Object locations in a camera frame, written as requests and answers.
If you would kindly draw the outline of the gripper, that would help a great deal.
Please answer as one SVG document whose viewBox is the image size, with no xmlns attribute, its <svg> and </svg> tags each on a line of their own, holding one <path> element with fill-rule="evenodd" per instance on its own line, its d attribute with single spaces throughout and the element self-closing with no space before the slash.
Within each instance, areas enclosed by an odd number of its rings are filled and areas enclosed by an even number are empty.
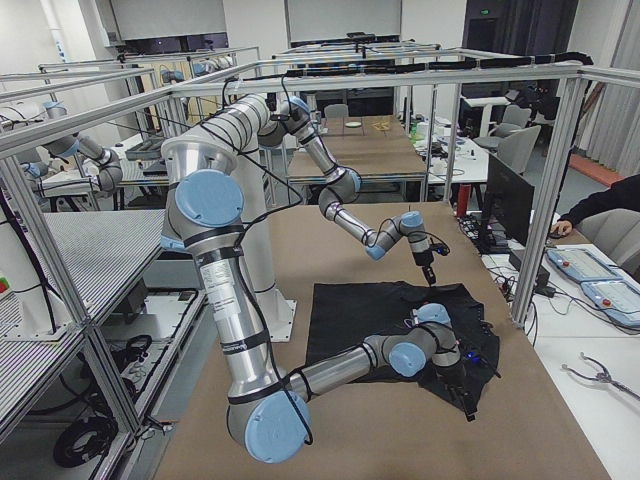
<svg viewBox="0 0 640 480">
<path fill-rule="evenodd" d="M 467 421 L 475 420 L 475 411 L 481 391 L 466 383 L 466 370 L 462 362 L 448 366 L 438 366 L 437 376 L 444 385 L 449 397 L 462 409 Z"/>
<path fill-rule="evenodd" d="M 429 286 L 436 283 L 436 275 L 431 267 L 434 257 L 430 246 L 412 246 L 412 255 L 417 266 L 423 267 L 422 272 Z"/>
</svg>

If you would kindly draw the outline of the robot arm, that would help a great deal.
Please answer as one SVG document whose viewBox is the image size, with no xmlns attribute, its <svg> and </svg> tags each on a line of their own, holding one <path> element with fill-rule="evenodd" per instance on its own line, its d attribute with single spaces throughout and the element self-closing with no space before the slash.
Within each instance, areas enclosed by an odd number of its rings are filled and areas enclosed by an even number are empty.
<svg viewBox="0 0 640 480">
<path fill-rule="evenodd" d="M 243 147 L 183 134 L 167 140 L 175 188 L 165 223 L 193 256 L 213 308 L 231 375 L 227 428 L 256 460 L 280 463 L 313 441 L 307 403 L 341 385 L 389 366 L 404 377 L 432 364 L 467 420 L 477 411 L 446 308 L 429 303 L 412 313 L 399 335 L 371 335 L 351 348 L 289 374 L 277 366 L 264 315 L 243 272 L 240 237 L 244 196 L 230 173 Z"/>
<path fill-rule="evenodd" d="M 326 186 L 318 200 L 323 216 L 359 240 L 374 260 L 382 258 L 405 237 L 416 265 L 422 268 L 427 282 L 434 284 L 436 277 L 431 264 L 433 253 L 440 248 L 430 242 L 421 214 L 409 211 L 385 220 L 378 231 L 352 215 L 343 204 L 356 198 L 360 189 L 358 174 L 337 163 L 314 127 L 308 105 L 300 98 L 290 98 L 274 113 L 265 97 L 245 96 L 191 128 L 182 135 L 182 140 L 197 149 L 202 159 L 220 162 L 247 155 L 246 147 L 252 139 L 269 147 L 280 143 L 287 134 L 300 141 L 325 176 Z"/>
</svg>

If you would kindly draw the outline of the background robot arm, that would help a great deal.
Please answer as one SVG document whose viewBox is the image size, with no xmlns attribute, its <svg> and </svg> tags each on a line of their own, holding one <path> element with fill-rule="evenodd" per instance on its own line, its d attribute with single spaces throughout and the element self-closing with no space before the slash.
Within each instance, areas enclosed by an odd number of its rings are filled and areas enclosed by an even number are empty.
<svg viewBox="0 0 640 480">
<path fill-rule="evenodd" d="M 41 198 L 114 194 L 123 171 L 120 156 L 86 135 L 67 136 L 42 146 L 49 160 L 35 148 L 17 158 L 32 192 Z"/>
</svg>

